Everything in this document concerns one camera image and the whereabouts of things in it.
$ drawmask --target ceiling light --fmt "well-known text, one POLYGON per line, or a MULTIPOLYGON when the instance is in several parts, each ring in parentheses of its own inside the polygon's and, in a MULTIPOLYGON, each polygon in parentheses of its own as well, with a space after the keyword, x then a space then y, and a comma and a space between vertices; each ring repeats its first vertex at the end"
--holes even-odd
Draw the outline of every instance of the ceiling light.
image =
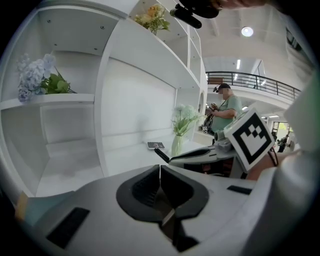
POLYGON ((249 27, 249 26, 245 26, 242 30, 241 30, 242 35, 244 35, 245 37, 251 37, 254 34, 254 30, 249 27))
POLYGON ((240 62, 241 62, 241 59, 238 59, 237 63, 236 63, 236 69, 240 69, 240 62))

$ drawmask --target person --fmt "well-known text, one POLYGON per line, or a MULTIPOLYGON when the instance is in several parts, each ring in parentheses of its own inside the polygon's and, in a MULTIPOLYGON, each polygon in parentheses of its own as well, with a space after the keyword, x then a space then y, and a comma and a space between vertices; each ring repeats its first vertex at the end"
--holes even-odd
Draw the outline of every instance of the person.
POLYGON ((289 135, 287 134, 287 135, 280 141, 280 147, 279 147, 278 153, 282 153, 282 152, 285 150, 286 145, 287 145, 287 142, 288 142, 288 138, 289 138, 289 135))
POLYGON ((222 83, 217 92, 219 98, 223 99, 224 102, 219 108, 215 106, 215 109, 212 111, 211 130, 214 133, 223 130, 242 112, 241 100, 234 95, 227 83, 222 83))

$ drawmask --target balcony railing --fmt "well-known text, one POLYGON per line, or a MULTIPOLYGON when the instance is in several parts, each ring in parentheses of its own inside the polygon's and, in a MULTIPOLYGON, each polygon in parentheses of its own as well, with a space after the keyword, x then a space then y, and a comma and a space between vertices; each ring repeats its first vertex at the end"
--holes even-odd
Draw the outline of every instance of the balcony railing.
POLYGON ((277 80, 241 72, 212 71, 206 72, 208 85, 220 85, 226 83, 230 86, 240 86, 265 91, 294 101, 300 94, 300 90, 279 82, 277 80))

